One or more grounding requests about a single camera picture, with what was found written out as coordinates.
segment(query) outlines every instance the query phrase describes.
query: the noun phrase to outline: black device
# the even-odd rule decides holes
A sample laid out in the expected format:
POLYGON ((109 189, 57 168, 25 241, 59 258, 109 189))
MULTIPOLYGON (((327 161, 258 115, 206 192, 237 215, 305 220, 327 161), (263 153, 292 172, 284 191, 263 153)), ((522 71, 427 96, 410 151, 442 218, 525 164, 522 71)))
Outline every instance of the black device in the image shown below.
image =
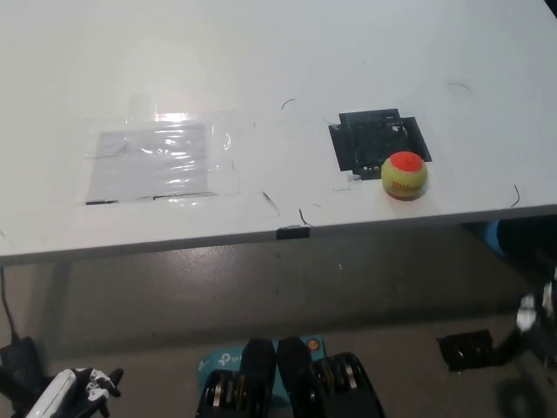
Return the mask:
POLYGON ((278 343, 278 370, 295 418, 384 418, 367 373, 352 353, 312 361, 299 337, 278 343))
POLYGON ((12 401, 14 411, 21 415, 30 400, 38 399, 46 387, 35 343, 30 337, 16 338, 8 346, 0 348, 0 360, 3 372, 28 392, 24 399, 16 397, 12 401))
POLYGON ((265 418, 277 367, 270 340, 251 339, 242 351, 240 370, 213 370, 199 400, 197 418, 265 418))
POLYGON ((342 172, 380 179, 383 163, 401 151, 432 161, 416 118, 402 118, 398 109, 341 113, 339 119, 340 125, 329 125, 329 132, 342 172))

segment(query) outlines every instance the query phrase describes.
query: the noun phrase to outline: power adapter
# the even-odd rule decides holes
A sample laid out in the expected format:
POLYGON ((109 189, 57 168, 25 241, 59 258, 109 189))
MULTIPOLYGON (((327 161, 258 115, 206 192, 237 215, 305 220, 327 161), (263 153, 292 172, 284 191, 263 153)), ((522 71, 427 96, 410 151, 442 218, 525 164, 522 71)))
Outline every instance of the power adapter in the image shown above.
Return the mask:
MULTIPOLYGON (((5 373, 38 399, 46 380, 33 340, 30 337, 14 339, 8 346, 0 348, 0 360, 5 373)), ((13 407, 16 411, 25 409, 24 405, 13 404, 13 407)))

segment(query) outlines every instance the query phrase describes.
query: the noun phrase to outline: wire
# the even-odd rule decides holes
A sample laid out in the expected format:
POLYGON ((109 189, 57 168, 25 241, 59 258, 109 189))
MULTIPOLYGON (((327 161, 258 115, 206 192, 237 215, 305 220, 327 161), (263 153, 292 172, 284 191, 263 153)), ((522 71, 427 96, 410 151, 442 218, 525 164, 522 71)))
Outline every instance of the wire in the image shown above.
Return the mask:
POLYGON ((19 341, 19 335, 17 335, 14 319, 11 316, 10 307, 8 307, 8 301, 6 300, 6 279, 3 275, 3 266, 0 266, 0 290, 2 291, 3 309, 6 311, 6 317, 8 318, 8 323, 10 324, 11 342, 14 343, 19 341))

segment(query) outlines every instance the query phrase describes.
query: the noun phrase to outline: black tape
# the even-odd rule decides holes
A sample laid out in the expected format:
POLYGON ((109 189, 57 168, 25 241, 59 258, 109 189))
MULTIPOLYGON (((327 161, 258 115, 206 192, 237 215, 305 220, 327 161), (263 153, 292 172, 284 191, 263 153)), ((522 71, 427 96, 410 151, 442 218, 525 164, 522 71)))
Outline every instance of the black tape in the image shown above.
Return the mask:
POLYGON ((277 239, 303 239, 310 238, 309 226, 289 226, 277 230, 277 239))

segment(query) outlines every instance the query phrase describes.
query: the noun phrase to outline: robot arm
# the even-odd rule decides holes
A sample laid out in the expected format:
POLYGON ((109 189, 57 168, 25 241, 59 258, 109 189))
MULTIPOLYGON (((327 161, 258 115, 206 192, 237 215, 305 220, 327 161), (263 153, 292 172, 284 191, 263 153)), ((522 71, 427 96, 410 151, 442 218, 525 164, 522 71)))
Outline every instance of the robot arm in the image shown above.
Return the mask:
POLYGON ((124 371, 110 376, 95 368, 66 369, 57 374, 35 403, 27 418, 88 418, 100 411, 110 415, 106 403, 119 397, 117 384, 124 371))

